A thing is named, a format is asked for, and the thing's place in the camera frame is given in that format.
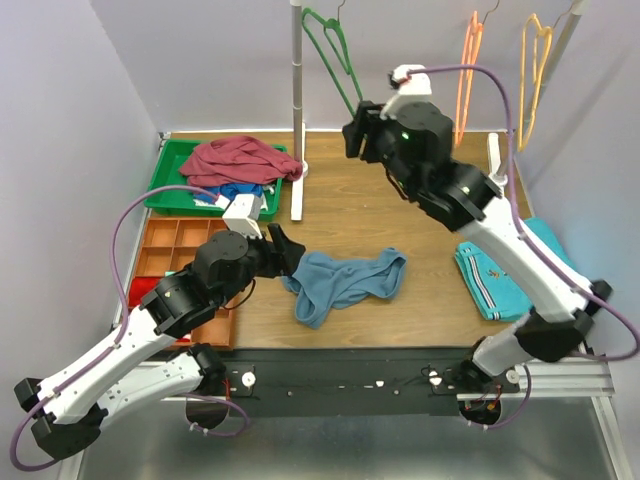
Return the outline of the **green clothes hanger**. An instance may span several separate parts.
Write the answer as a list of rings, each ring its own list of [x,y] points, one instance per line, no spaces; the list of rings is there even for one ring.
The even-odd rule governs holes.
[[[334,17],[323,17],[311,7],[304,7],[301,13],[301,27],[306,33],[307,38],[311,42],[312,46],[315,48],[316,53],[322,61],[327,73],[329,74],[334,87],[341,97],[346,109],[351,116],[354,116],[356,113],[357,104],[363,99],[363,93],[350,58],[348,42],[341,23],[341,9],[344,5],[345,1],[342,1],[338,5]],[[337,65],[340,67],[344,76],[351,82],[353,86],[353,90],[356,96],[355,103],[350,100],[345,87],[338,78],[336,69],[332,66],[332,63],[329,60],[328,54],[325,52],[319,40],[314,35],[309,24],[310,21],[314,21],[321,27],[322,34],[335,57]]]

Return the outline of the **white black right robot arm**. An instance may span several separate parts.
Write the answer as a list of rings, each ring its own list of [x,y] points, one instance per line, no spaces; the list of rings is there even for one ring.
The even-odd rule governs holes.
[[[380,163],[399,195],[485,252],[528,296],[530,310],[500,333],[483,337],[445,382],[480,392],[517,364],[555,363],[576,353],[594,325],[598,306],[584,299],[525,242],[509,201],[479,168],[453,159],[453,122],[426,100],[391,115],[381,104],[358,104],[342,129],[349,158]]]

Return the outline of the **blue tank top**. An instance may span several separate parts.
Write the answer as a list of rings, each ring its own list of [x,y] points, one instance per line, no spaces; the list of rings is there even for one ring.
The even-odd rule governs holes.
[[[282,283],[296,295],[296,320],[317,330],[333,309],[351,307],[370,296],[394,299],[403,284],[407,262],[406,255],[394,248],[370,259],[338,260],[312,252],[302,257],[294,274]]]

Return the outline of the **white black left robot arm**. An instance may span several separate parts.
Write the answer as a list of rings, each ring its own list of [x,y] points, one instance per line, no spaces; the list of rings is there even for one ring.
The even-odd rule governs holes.
[[[277,223],[270,238],[233,230],[215,232],[192,262],[162,278],[107,337],[71,365],[45,378],[25,378],[14,388],[38,447],[53,462],[90,446],[114,420],[166,396],[209,395],[226,368],[214,349],[194,344],[158,368],[135,368],[218,310],[258,277],[292,275],[305,253]]]

